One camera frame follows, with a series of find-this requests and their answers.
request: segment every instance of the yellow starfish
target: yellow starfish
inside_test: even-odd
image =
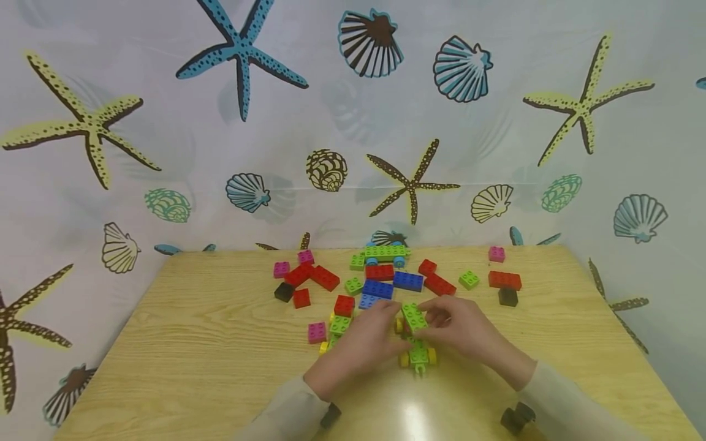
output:
[[[3,138],[0,138],[0,147],[5,150],[17,150],[34,147],[50,140],[84,136],[86,153],[91,167],[93,167],[100,185],[106,190],[110,186],[110,173],[103,155],[103,139],[115,144],[132,158],[152,170],[162,170],[147,159],[145,155],[137,151],[127,140],[108,129],[112,124],[140,107],[143,104],[142,98],[135,95],[125,95],[114,99],[96,112],[88,111],[42,57],[29,51],[25,53],[25,56],[37,75],[59,98],[59,101],[71,111],[76,120],[43,121],[13,129],[6,133]]]
[[[10,306],[0,295],[0,383],[2,384],[3,407],[5,413],[10,413],[15,403],[17,377],[15,375],[15,358],[8,338],[9,331],[22,332],[36,337],[41,342],[46,341],[60,347],[70,348],[71,342],[46,327],[20,320],[21,315],[36,301],[48,294],[62,277],[68,274],[73,264],[61,268],[57,273],[42,280],[40,284],[27,291]]]
[[[417,202],[417,190],[448,190],[451,188],[460,188],[461,186],[457,183],[434,183],[434,182],[420,182],[421,178],[424,176],[426,169],[429,168],[431,160],[434,159],[436,155],[436,149],[439,147],[439,140],[435,139],[431,142],[429,148],[426,149],[426,153],[421,158],[419,167],[417,167],[417,172],[414,173],[414,178],[410,181],[407,179],[396,167],[391,165],[384,159],[378,158],[375,155],[367,155],[370,162],[372,162],[375,167],[384,171],[392,179],[400,182],[404,187],[400,190],[395,191],[393,194],[389,195],[383,202],[378,205],[376,209],[369,215],[369,217],[376,216],[380,214],[385,208],[390,206],[393,202],[400,198],[405,192],[409,192],[409,210],[412,225],[417,223],[417,214],[419,213],[419,203]]]
[[[586,147],[586,152],[588,152],[589,155],[593,155],[595,130],[591,113],[595,109],[598,109],[604,104],[608,104],[614,99],[624,97],[625,95],[629,95],[631,93],[650,90],[654,87],[654,83],[652,81],[630,81],[619,85],[618,87],[613,87],[603,95],[594,97],[598,80],[601,78],[601,72],[603,71],[603,63],[608,56],[610,43],[610,34],[604,35],[603,38],[601,38],[600,43],[598,43],[596,53],[593,56],[593,61],[591,61],[591,67],[588,70],[588,76],[583,87],[583,93],[578,101],[576,101],[573,97],[557,92],[530,93],[522,100],[530,106],[537,107],[538,109],[549,109],[562,114],[568,114],[568,118],[564,121],[564,124],[561,125],[559,130],[551,139],[549,145],[544,150],[544,153],[542,153],[542,157],[539,158],[539,162],[537,163],[538,167],[549,159],[561,140],[566,137],[576,123],[581,125],[583,145]]]

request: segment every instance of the sleeve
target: sleeve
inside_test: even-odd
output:
[[[309,441],[329,403],[321,401],[303,377],[283,384],[272,401],[243,428],[235,441]]]
[[[549,441],[647,440],[541,361],[519,395],[534,411],[537,428]]]

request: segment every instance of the red lego brick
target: red lego brick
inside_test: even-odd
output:
[[[307,280],[309,280],[309,277],[311,277],[312,272],[313,267],[311,266],[311,264],[302,263],[300,266],[294,268],[292,271],[288,272],[285,275],[285,282],[296,288]]]
[[[292,301],[294,302],[294,309],[303,308],[304,306],[311,305],[311,299],[309,298],[309,288],[297,289],[292,296]]]
[[[311,280],[320,284],[329,292],[333,291],[333,289],[341,283],[341,279],[339,279],[336,274],[333,274],[321,265],[314,267],[313,272],[311,273]]]
[[[424,280],[424,286],[437,296],[452,296],[456,294],[456,287],[435,273],[430,274]]]
[[[522,280],[519,274],[490,271],[488,273],[488,285],[491,288],[510,288],[519,291],[522,288]]]
[[[333,313],[341,317],[353,317],[355,309],[355,298],[349,296],[338,296],[336,304],[333,306]]]
[[[429,277],[436,272],[436,263],[429,259],[424,259],[417,272],[423,276]]]
[[[395,277],[395,268],[392,265],[367,265],[365,267],[365,278],[386,282]]]

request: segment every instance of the left hand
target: left hand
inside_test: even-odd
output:
[[[336,387],[367,373],[382,362],[409,351],[412,345],[388,336],[402,304],[380,300],[353,320],[336,345],[304,374],[304,381],[323,401],[330,401]]]

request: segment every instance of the teal shell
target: teal shell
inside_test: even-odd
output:
[[[157,188],[145,194],[147,208],[167,222],[184,224],[189,220],[191,214],[191,204],[186,196],[178,191]]]
[[[554,181],[542,196],[542,208],[558,213],[569,205],[581,189],[583,180],[577,174],[568,174]]]

